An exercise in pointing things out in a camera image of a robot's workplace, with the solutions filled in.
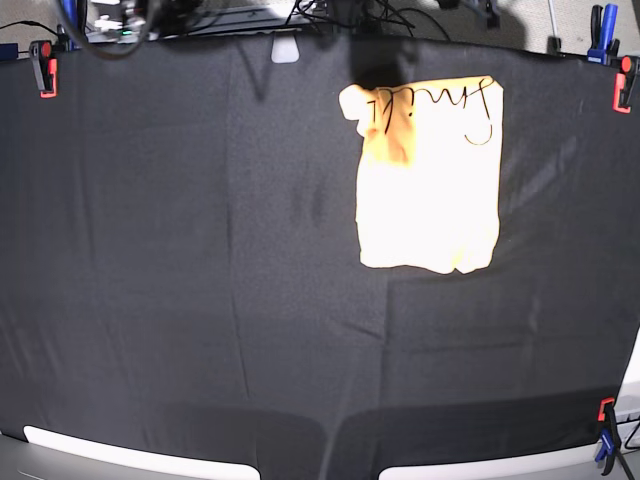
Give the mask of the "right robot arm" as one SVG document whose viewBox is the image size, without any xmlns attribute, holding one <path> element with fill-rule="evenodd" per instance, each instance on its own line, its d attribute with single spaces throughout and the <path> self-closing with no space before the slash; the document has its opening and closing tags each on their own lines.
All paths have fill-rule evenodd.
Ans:
<svg viewBox="0 0 640 480">
<path fill-rule="evenodd" d="M 86 30 L 89 1 L 53 1 L 71 42 L 102 60 L 123 60 L 148 41 L 185 36 L 207 15 L 206 1 L 117 1 L 115 26 L 92 42 Z"/>
</svg>

